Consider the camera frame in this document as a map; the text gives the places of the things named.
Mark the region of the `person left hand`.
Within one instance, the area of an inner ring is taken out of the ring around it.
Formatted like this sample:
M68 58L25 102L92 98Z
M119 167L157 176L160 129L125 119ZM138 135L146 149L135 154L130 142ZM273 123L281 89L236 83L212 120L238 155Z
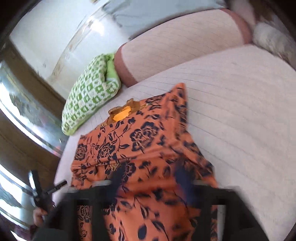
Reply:
M48 213L42 208L35 208L33 211L34 225L37 227L41 226L44 222L44 216L46 216L47 214Z

